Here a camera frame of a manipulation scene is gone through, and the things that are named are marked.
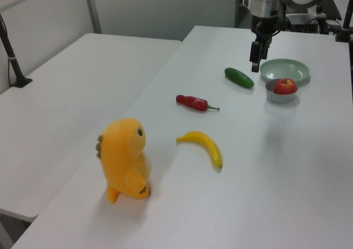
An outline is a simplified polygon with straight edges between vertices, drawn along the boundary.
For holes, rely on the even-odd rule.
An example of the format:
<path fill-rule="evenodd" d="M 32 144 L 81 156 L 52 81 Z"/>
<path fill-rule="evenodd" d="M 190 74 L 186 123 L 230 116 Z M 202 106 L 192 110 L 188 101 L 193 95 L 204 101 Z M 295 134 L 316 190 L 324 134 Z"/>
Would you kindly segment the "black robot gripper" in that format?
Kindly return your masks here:
<path fill-rule="evenodd" d="M 252 72 L 259 72 L 261 59 L 267 59 L 270 39 L 279 33 L 279 17 L 262 18 L 252 15 L 251 31 L 255 34 L 250 50 Z"/>

